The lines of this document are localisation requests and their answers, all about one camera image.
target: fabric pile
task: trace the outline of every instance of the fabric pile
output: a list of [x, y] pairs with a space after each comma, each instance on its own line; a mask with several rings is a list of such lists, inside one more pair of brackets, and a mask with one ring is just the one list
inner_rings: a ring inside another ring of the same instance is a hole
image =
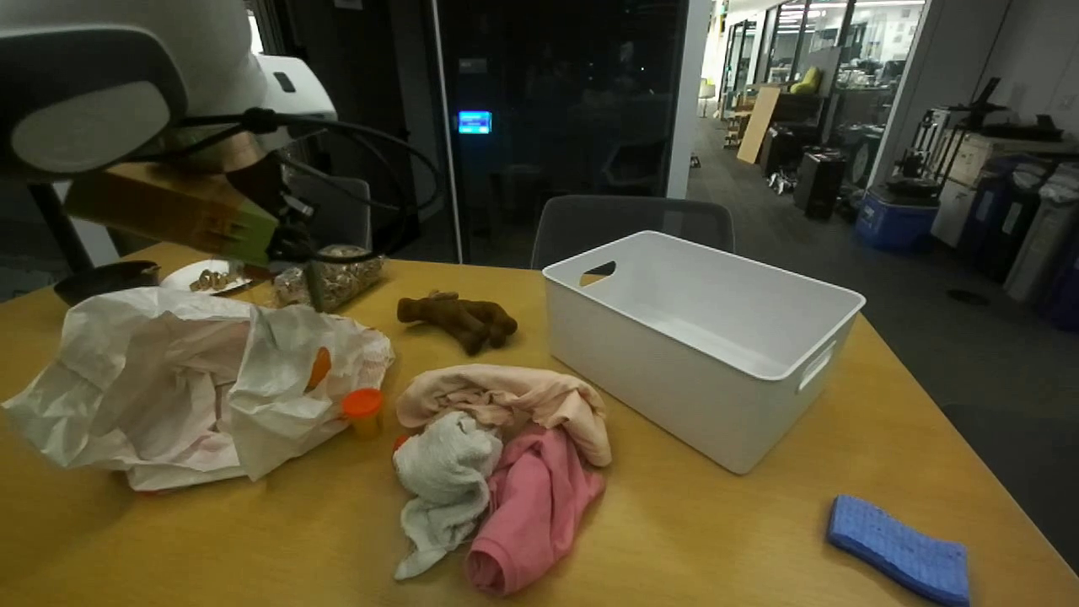
[[458, 366], [419, 375], [399, 401], [399, 478], [412, 494], [400, 531], [415, 580], [467, 547], [467, 580], [515, 595], [542, 580], [577, 539], [609, 465], [604, 397], [573, 375]]

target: black chair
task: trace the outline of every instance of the black chair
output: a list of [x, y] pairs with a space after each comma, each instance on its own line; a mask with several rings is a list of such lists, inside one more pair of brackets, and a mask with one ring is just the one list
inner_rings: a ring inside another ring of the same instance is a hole
[[660, 229], [691, 243], [730, 249], [730, 216], [715, 202], [556, 197], [542, 205], [530, 265], [545, 266], [639, 229]]

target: plastic bag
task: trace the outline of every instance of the plastic bag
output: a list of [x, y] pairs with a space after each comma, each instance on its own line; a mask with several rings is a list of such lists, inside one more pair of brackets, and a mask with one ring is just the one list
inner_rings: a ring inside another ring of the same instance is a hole
[[4, 410], [56, 465], [156, 494], [318, 450], [345, 430], [338, 401], [382, 388], [386, 366], [386, 339], [346, 319], [148, 287], [71, 306], [56, 358]]

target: floor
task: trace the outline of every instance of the floor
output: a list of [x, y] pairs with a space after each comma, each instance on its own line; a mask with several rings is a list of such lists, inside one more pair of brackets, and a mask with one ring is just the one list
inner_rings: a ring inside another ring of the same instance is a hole
[[941, 243], [865, 249], [847, 220], [807, 220], [717, 143], [701, 139], [698, 158], [687, 197], [727, 205], [736, 254], [865, 294], [873, 329], [1079, 569], [1079, 333], [1011, 304]]

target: blue light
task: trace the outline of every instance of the blue light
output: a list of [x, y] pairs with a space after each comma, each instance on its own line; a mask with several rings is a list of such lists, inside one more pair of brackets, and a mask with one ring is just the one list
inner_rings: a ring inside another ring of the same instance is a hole
[[495, 118], [491, 112], [458, 112], [458, 136], [485, 139], [491, 136]]

